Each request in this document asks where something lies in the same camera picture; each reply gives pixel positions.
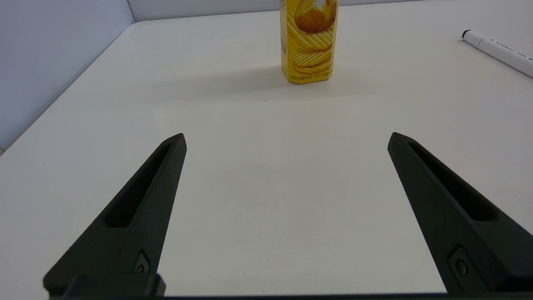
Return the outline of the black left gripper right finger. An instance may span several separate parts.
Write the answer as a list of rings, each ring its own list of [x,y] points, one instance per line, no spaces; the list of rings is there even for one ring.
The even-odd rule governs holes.
[[[531,294],[533,237],[414,139],[388,153],[449,294]]]

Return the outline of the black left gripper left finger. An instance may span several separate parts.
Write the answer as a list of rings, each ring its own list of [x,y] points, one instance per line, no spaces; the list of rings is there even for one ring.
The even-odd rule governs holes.
[[[164,140],[42,280],[52,298],[152,298],[187,153],[182,133]]]

